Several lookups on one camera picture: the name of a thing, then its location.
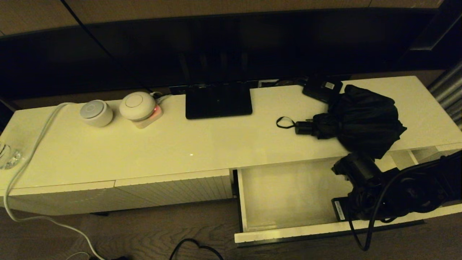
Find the grey pleated curtain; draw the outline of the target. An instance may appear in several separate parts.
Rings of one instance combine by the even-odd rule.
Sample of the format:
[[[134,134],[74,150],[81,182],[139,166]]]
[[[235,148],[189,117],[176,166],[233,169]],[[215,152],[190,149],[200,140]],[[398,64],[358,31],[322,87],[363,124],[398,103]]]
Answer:
[[[462,130],[462,58],[432,81],[427,89]]]

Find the white ribbed drawer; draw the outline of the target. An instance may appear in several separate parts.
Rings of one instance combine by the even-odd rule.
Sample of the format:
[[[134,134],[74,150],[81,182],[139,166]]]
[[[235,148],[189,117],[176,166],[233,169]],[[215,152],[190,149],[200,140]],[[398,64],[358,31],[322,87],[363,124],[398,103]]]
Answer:
[[[238,247],[350,235],[331,200],[353,189],[331,168],[338,157],[253,166],[234,172],[241,232]]]

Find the small black set-top box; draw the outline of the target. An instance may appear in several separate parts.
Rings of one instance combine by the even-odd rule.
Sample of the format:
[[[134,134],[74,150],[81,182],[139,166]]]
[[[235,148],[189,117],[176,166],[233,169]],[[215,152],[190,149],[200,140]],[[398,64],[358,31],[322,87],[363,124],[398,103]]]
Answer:
[[[329,103],[340,94],[342,87],[343,83],[335,79],[311,77],[304,83],[302,94]]]

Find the black television screen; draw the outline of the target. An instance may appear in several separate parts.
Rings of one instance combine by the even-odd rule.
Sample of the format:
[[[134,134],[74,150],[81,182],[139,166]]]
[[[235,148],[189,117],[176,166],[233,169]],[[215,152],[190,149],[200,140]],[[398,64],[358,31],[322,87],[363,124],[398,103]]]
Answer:
[[[0,96],[412,70],[402,60],[438,10],[350,9],[89,25],[0,38]]]

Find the clear glass object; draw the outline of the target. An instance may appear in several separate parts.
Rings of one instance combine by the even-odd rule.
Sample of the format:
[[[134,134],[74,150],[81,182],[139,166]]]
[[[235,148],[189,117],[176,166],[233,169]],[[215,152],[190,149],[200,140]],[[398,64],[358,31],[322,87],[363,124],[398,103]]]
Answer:
[[[22,153],[10,145],[0,142],[0,170],[15,167],[22,158]]]

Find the white TV cabinet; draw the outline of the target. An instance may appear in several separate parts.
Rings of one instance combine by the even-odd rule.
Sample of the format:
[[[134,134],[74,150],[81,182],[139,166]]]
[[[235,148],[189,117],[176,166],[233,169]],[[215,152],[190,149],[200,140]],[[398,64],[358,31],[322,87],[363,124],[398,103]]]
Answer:
[[[279,117],[294,121],[324,113],[327,106],[302,94],[300,86],[256,88],[248,116],[187,120],[186,97],[164,100],[162,117],[138,129],[109,101],[111,123],[95,128],[83,122],[81,104],[56,114],[33,157],[13,188],[70,185],[163,176],[175,173],[237,169],[310,161],[347,154],[334,138],[318,140],[276,126]],[[114,186],[104,211],[148,206]]]

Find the white speaker with grey top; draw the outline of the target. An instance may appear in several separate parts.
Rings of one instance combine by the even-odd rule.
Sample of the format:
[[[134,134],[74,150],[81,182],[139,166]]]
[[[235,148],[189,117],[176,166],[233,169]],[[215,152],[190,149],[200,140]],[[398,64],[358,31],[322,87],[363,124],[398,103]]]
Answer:
[[[102,128],[111,123],[113,119],[113,110],[103,100],[96,99],[85,103],[79,115],[82,120],[90,126]]]

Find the white dome-shaped device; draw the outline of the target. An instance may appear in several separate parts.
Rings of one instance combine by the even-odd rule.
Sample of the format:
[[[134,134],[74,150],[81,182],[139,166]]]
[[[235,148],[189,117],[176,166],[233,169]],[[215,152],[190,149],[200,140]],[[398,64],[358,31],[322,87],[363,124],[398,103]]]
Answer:
[[[154,113],[156,105],[156,100],[149,93],[134,92],[122,99],[119,112],[127,120],[141,121]]]

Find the black folding umbrella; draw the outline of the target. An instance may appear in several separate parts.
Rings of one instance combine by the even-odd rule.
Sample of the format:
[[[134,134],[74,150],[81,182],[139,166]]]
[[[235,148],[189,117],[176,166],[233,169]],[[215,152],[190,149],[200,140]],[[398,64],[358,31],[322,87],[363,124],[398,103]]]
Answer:
[[[394,99],[352,84],[330,98],[327,112],[315,114],[310,120],[292,121],[287,126],[291,128],[297,135],[337,138],[349,152],[372,159],[383,158],[406,131]]]

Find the white ribbed flat cabinet panel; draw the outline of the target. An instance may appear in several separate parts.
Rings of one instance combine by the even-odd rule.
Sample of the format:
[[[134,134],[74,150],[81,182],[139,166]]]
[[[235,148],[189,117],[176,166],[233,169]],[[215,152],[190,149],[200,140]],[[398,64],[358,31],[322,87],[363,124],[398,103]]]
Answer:
[[[149,207],[233,198],[229,169],[123,179],[114,186],[144,199]]]

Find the white power strip red light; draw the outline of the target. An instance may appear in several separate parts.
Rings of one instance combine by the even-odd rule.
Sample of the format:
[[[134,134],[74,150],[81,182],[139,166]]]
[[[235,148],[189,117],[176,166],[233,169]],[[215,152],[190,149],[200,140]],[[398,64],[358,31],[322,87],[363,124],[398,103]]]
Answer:
[[[154,123],[156,120],[158,120],[160,117],[163,115],[163,110],[160,107],[160,105],[156,105],[155,109],[153,110],[152,114],[145,118],[144,120],[139,120],[139,121],[132,121],[132,123],[135,125],[136,128],[138,129],[144,129],[147,126],[151,125]]]

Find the white ribbed curved cabinet panel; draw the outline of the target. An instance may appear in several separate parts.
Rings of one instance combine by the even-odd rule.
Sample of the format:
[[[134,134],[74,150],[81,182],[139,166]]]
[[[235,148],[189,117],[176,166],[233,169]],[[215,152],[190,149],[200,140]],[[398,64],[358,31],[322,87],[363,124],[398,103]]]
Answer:
[[[104,211],[114,181],[13,188],[7,195],[10,209],[60,216]]]

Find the black flat TV base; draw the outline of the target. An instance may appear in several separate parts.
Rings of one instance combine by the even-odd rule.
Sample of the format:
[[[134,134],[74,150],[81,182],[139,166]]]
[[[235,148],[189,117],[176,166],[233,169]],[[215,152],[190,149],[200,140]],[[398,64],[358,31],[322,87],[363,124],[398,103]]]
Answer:
[[[245,83],[192,87],[186,91],[188,120],[245,116],[253,113],[250,87]]]

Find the dark wooden cabinet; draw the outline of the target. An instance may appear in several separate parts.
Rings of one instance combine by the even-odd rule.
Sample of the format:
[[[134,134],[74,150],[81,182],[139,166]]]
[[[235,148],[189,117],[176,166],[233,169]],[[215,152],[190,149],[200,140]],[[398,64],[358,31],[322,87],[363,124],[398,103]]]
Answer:
[[[407,69],[448,69],[462,59],[462,0],[444,0],[403,57]]]

